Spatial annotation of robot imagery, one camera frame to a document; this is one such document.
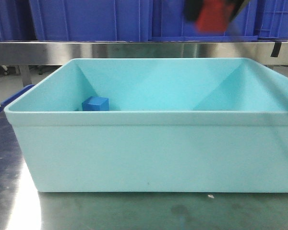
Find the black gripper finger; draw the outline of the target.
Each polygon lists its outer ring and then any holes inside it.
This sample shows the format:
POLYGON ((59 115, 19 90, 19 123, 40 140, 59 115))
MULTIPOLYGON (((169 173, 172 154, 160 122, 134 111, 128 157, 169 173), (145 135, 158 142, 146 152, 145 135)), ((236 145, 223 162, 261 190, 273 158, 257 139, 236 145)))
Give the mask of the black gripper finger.
POLYGON ((203 0, 185 0, 183 15, 186 21, 195 22, 203 7, 203 0))
POLYGON ((233 21, 249 2, 250 0, 227 0, 227 5, 229 6, 229 22, 233 21))

